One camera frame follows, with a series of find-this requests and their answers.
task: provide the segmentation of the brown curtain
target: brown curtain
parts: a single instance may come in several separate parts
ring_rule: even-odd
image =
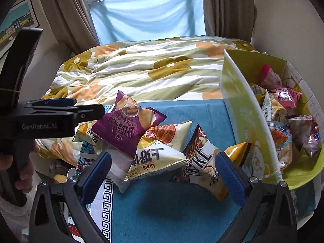
[[[58,42],[79,54],[98,45],[86,0],[40,0]]]
[[[203,0],[207,35],[251,41],[254,0]]]

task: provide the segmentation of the framed picture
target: framed picture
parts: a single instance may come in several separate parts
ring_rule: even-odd
[[[9,50],[22,27],[39,27],[31,0],[14,5],[0,26],[0,58]]]

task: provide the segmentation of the metal bolt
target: metal bolt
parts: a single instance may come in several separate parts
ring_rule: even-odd
[[[285,181],[281,181],[281,182],[280,182],[280,185],[281,185],[281,187],[287,187],[287,186],[288,186],[287,183],[286,183]]]
[[[251,182],[252,184],[257,184],[257,183],[259,182],[259,179],[256,178],[255,176],[252,176],[252,177],[250,177],[250,182]]]
[[[72,176],[69,178],[68,181],[69,181],[69,183],[74,184],[77,180],[78,180],[78,178],[76,178],[75,176]]]
[[[43,186],[45,186],[45,185],[47,185],[47,181],[43,181],[43,180],[40,181],[39,186],[42,186],[42,187],[43,187]]]

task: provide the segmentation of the bed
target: bed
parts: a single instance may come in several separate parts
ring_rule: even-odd
[[[97,46],[64,62],[43,98],[109,105],[118,90],[137,102],[222,98],[224,49],[256,51],[248,42],[217,36]],[[37,139],[39,154],[77,165],[82,142],[72,139]]]

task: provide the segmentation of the box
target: box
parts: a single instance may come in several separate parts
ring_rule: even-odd
[[[324,143],[324,115],[312,91],[287,61],[263,53],[225,50],[221,76],[221,91],[231,120],[236,143],[252,143],[253,156],[244,164],[244,171],[266,183],[284,180],[291,190],[312,180],[324,167],[324,149],[319,155],[302,155],[293,165],[281,173],[275,145],[248,83],[258,82],[264,64],[268,64],[282,80],[284,87],[301,91],[297,106],[298,114],[311,114],[320,130]]]

